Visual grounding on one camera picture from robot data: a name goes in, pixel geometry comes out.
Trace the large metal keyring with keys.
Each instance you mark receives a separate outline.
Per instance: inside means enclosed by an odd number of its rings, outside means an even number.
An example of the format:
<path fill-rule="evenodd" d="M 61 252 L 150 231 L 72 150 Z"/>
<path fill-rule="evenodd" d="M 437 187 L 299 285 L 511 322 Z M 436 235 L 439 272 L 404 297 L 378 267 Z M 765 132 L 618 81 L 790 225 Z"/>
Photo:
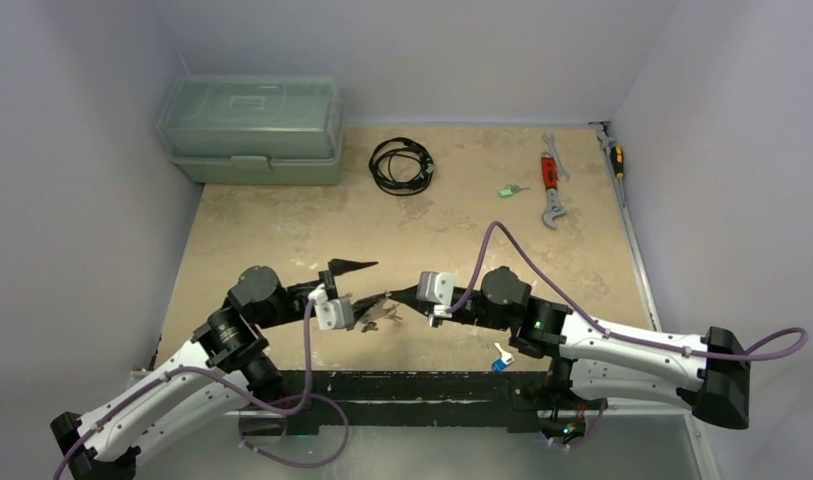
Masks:
<path fill-rule="evenodd" d="M 378 331 L 382 325 L 392 324 L 399 327 L 403 318 L 398 314 L 399 303 L 381 300 L 371 306 L 359 319 L 361 333 Z"/>

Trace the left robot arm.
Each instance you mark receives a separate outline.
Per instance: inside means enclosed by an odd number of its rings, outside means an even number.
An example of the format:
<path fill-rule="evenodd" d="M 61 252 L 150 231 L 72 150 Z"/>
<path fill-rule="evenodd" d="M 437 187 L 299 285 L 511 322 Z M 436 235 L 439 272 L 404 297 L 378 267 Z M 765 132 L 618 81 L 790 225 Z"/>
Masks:
<path fill-rule="evenodd" d="M 64 412 L 50 424 L 62 452 L 53 473 L 75 479 L 131 479 L 138 459 L 210 414 L 253 406 L 283 417 L 300 413 L 311 399 L 310 323 L 342 329 L 354 309 L 335 279 L 366 268 L 360 261 L 332 259 L 314 281 L 285 287 L 267 266 L 246 269 L 222 306 L 168 360 L 125 393 L 84 414 Z M 268 358 L 264 328 L 303 323 L 303 388 L 288 396 L 282 375 Z"/>

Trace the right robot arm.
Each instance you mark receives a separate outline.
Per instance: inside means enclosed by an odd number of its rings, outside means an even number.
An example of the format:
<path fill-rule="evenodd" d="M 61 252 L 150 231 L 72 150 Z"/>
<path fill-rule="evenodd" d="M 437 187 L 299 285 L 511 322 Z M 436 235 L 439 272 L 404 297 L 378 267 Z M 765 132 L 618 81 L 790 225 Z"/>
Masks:
<path fill-rule="evenodd" d="M 621 398 L 684 408 L 721 428 L 749 425 L 751 366 L 729 361 L 744 349 L 727 329 L 668 334 L 586 319 L 533 295 L 507 267 L 487 273 L 473 291 L 455 286 L 448 273 L 424 272 L 417 285 L 388 297 L 426 315 L 433 327 L 448 320 L 504 331 L 510 349 L 550 359 L 546 378 L 532 391 L 550 409 Z"/>

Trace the green tagged key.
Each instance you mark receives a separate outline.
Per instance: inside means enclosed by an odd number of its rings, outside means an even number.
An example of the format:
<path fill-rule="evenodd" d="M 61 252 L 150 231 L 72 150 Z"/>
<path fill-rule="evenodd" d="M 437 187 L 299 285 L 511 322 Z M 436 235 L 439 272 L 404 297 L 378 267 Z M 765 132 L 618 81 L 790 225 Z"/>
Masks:
<path fill-rule="evenodd" d="M 529 187 L 522 187 L 516 184 L 509 184 L 498 191 L 498 196 L 500 198 L 510 198 L 525 190 L 529 190 Z"/>

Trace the silver open-end wrench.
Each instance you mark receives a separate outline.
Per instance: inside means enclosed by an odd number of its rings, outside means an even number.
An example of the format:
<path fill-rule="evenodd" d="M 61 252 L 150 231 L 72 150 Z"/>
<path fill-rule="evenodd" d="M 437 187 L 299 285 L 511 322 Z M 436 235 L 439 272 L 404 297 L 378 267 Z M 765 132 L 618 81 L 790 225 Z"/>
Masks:
<path fill-rule="evenodd" d="M 553 134 L 543 133 L 542 134 L 542 140 L 547 145 L 549 152 L 551 153 L 553 159 L 556 162 L 556 166 L 557 166 L 557 170 L 558 170 L 558 176 L 561 179 L 568 181 L 570 179 L 570 174 L 564 168 L 564 166 L 562 164 L 559 152 L 558 152 L 558 150 L 556 148 L 556 145 L 555 145 L 555 137 L 554 137 L 554 135 Z"/>

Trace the green plastic toolbox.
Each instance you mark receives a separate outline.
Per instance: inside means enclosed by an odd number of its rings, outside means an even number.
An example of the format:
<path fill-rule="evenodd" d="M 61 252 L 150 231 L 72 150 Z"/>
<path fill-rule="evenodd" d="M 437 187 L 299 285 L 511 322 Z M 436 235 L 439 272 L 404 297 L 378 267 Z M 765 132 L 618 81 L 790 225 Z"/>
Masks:
<path fill-rule="evenodd" d="M 196 183 L 329 186 L 341 177 L 343 119 L 331 76 L 184 75 L 156 129 Z"/>

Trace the yellow black screwdriver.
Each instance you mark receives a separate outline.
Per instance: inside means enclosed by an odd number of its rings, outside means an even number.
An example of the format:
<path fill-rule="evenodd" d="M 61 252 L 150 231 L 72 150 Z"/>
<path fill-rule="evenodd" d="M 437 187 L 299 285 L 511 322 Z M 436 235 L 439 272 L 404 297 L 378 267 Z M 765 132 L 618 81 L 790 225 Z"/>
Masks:
<path fill-rule="evenodd" d="M 609 158 L 612 171 L 615 176 L 619 198 L 621 200 L 621 203 L 625 205 L 626 201 L 624 196 L 624 158 L 622 148 L 619 145 L 612 146 L 609 152 Z"/>

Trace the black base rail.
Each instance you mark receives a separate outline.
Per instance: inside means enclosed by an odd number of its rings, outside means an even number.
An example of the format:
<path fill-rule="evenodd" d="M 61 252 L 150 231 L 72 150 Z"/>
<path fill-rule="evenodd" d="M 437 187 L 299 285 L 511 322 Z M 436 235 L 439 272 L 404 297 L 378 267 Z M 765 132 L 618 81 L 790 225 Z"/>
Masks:
<path fill-rule="evenodd" d="M 351 427 L 560 432 L 560 418 L 600 408 L 597 400 L 584 401 L 557 389 L 541 371 L 315 371 L 312 392 L 334 401 L 342 412 L 312 400 L 287 421 L 289 435 L 316 435 L 324 426 L 343 422 Z"/>

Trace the red handled adjustable wrench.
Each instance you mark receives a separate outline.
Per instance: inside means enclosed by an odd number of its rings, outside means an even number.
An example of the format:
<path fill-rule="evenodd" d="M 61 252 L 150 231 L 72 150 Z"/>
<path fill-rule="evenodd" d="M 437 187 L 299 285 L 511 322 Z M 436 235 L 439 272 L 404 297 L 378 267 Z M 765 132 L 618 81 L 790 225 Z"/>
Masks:
<path fill-rule="evenodd" d="M 541 154 L 540 162 L 543 185 L 547 195 L 547 205 L 542 215 L 542 221 L 547 228 L 556 230 L 557 219 L 567 213 L 558 191 L 559 168 L 553 155 L 548 152 Z"/>

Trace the aluminium side rail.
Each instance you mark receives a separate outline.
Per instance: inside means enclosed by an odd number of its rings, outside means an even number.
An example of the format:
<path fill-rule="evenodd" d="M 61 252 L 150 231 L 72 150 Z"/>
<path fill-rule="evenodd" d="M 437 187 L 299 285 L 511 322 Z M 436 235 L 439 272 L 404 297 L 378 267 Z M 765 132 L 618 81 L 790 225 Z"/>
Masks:
<path fill-rule="evenodd" d="M 652 291 L 650 289 L 650 282 L 639 250 L 639 244 L 635 235 L 634 227 L 626 206 L 624 182 L 622 179 L 617 178 L 611 163 L 610 152 L 612 148 L 617 145 L 617 141 L 609 135 L 607 122 L 589 122 L 588 126 L 592 128 L 598 138 L 598 143 L 610 175 L 610 180 L 613 184 L 618 211 L 621 216 L 625 236 L 630 248 L 639 293 L 647 311 L 649 326 L 654 331 L 660 331 L 661 322 L 659 314 L 653 299 Z M 689 436 L 689 451 L 693 455 L 694 463 L 697 466 L 700 478 L 720 479 L 720 472 L 718 471 L 712 458 L 710 445 L 707 442 L 704 428 L 700 426 L 688 413 L 684 415 L 684 422 Z"/>

